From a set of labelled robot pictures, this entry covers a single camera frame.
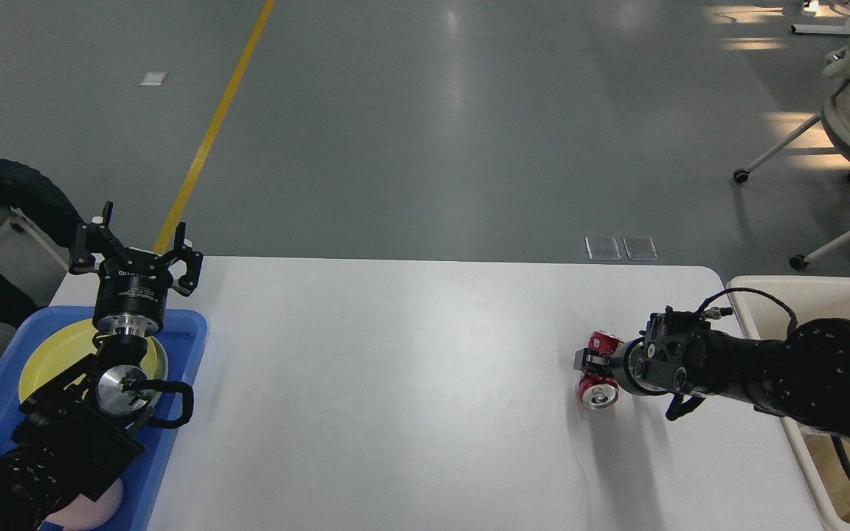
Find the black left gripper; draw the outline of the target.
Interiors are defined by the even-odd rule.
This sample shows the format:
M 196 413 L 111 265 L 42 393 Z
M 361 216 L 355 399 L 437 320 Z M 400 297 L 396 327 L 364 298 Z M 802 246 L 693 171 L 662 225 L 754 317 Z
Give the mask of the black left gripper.
M 69 248 L 69 273 L 97 272 L 99 286 L 92 314 L 92 325 L 105 335 L 155 336 L 165 328 L 167 293 L 171 289 L 188 298 L 199 286 L 204 255 L 196 251 L 186 238 L 187 223 L 178 222 L 173 246 L 155 256 L 149 275 L 125 270 L 99 268 L 101 263 L 116 260 L 123 266 L 134 266 L 133 249 L 124 246 L 109 228 L 114 202 L 106 201 L 98 221 L 81 221 L 75 226 Z M 172 267 L 182 263 L 182 275 L 175 277 Z

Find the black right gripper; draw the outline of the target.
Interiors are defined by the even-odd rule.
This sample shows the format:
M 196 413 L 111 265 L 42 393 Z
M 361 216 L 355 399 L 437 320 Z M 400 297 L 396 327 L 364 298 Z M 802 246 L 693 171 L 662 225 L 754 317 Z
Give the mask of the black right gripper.
M 584 347 L 577 350 L 573 369 L 584 375 L 614 378 L 616 384 L 630 395 L 651 396 L 650 390 L 642 386 L 634 376 L 635 359 L 640 356 L 642 347 L 643 339 L 624 341 L 611 354 L 603 354 Z

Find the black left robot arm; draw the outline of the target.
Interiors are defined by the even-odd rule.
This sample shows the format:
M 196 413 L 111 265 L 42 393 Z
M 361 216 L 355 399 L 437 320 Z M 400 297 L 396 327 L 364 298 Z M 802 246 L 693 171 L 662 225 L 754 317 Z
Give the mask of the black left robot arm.
M 85 353 L 20 401 L 13 449 L 0 457 L 0 530 L 36 530 L 78 497 L 96 502 L 145 453 L 145 428 L 189 423 L 191 384 L 142 369 L 162 332 L 169 291 L 189 296 L 204 256 L 174 228 L 162 254 L 124 246 L 109 228 L 114 205 L 75 229 L 68 272 L 98 275 L 92 341 Z

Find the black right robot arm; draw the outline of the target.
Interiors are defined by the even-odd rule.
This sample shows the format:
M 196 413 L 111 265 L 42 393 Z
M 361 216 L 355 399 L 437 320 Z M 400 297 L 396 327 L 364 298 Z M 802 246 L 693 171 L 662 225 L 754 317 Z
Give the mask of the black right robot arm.
M 618 393 L 668 395 L 667 420 L 682 419 L 709 397 L 742 401 L 771 414 L 829 434 L 837 460 L 850 481 L 844 438 L 850 439 L 850 320 L 822 317 L 798 323 L 788 313 L 783 339 L 740 339 L 712 328 L 732 315 L 707 298 L 696 310 L 666 307 L 651 313 L 640 336 L 624 341 L 595 330 L 578 350 L 573 367 L 576 396 L 586 407 L 613 406 Z

